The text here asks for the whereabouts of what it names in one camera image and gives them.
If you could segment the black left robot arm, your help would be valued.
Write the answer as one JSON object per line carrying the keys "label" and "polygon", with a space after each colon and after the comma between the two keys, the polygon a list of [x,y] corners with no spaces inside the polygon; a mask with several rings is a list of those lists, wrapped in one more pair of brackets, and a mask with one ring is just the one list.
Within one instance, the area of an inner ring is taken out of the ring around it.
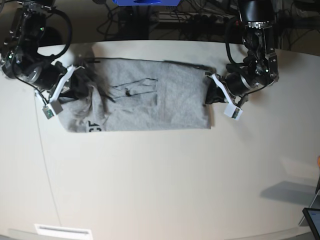
{"label": "black left robot arm", "polygon": [[[270,0],[239,0],[238,15],[225,27],[224,43],[229,63],[227,76],[219,77],[230,98],[240,98],[241,107],[249,95],[261,91],[279,79],[278,57],[275,50],[275,12]],[[231,54],[230,41],[234,27],[242,28],[242,42],[247,57],[236,62]]]}

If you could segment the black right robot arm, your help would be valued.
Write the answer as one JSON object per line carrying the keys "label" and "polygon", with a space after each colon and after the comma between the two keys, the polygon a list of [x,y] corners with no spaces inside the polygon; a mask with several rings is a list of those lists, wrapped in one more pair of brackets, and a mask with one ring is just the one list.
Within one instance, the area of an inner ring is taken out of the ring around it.
{"label": "black right robot arm", "polygon": [[[52,99],[81,99],[89,94],[86,83],[72,73],[58,89],[58,83],[67,75],[67,69],[56,61],[69,49],[73,27],[70,18],[54,7],[52,0],[21,0],[15,12],[8,37],[4,40],[0,55],[2,72],[10,79],[17,79],[31,86],[42,101],[46,101],[43,91]],[[52,15],[62,17],[67,26],[67,40],[58,54],[42,55],[38,52],[42,38],[46,34],[47,18]]]}

